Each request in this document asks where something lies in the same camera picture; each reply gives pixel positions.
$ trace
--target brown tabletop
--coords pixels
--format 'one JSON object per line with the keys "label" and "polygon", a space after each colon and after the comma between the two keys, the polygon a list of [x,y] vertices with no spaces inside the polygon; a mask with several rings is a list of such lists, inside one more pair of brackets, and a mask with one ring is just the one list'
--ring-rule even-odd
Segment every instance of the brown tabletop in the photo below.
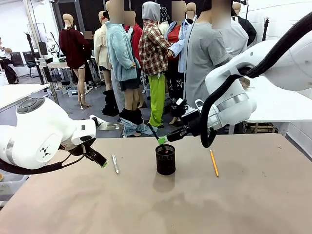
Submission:
{"label": "brown tabletop", "polygon": [[106,168],[84,159],[32,176],[0,212],[0,234],[311,233],[312,164],[281,135],[217,136],[219,178],[199,138],[172,145],[176,173],[160,176],[154,138],[98,139]]}

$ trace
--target dark red jacket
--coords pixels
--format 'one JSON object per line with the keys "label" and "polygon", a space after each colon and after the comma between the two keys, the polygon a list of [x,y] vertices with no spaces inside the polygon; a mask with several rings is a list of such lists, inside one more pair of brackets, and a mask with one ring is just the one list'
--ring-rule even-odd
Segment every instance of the dark red jacket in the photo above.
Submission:
{"label": "dark red jacket", "polygon": [[91,57],[90,43],[77,30],[70,28],[62,30],[59,34],[59,46],[66,56],[67,65],[77,69],[85,64]]}
{"label": "dark red jacket", "polygon": [[[130,26],[125,26],[126,32],[128,32]],[[140,42],[140,38],[142,36],[143,30],[140,28],[140,26],[136,23],[135,26],[133,27],[133,37],[132,37],[132,46],[133,46],[133,51],[135,53],[135,57],[140,63],[140,66],[142,67],[142,63],[140,60],[140,55],[138,54],[138,43]]]}

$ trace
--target black pants with white stars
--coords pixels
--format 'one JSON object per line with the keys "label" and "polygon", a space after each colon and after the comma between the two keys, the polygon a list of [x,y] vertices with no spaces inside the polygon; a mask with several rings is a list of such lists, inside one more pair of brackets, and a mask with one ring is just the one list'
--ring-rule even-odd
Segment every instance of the black pants with white stars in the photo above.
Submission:
{"label": "black pants with white stars", "polygon": [[177,106],[176,102],[179,98],[183,99],[184,90],[184,73],[178,72],[179,59],[168,60],[168,71],[166,73],[169,96],[170,96],[170,107],[171,114],[173,117],[181,117],[183,108]]}

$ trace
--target gray pants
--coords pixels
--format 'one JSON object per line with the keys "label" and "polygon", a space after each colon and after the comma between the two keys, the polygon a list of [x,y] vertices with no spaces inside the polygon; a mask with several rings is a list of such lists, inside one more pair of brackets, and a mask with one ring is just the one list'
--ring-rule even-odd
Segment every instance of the gray pants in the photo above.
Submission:
{"label": "gray pants", "polygon": [[118,110],[119,112],[122,112],[122,110],[125,108],[125,94],[121,91],[120,83],[116,79],[112,69],[111,69],[111,80]]}

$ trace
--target black jacket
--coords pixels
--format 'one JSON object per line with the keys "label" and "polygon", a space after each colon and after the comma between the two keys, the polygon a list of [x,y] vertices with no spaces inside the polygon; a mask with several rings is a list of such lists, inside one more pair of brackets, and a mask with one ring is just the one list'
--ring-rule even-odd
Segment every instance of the black jacket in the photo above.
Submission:
{"label": "black jacket", "polygon": [[247,19],[243,19],[240,16],[234,16],[233,19],[235,20],[235,18],[238,18],[239,24],[243,27],[243,29],[248,34],[249,39],[248,39],[247,45],[250,45],[254,41],[255,37],[257,36],[256,30],[254,29],[253,25]]}

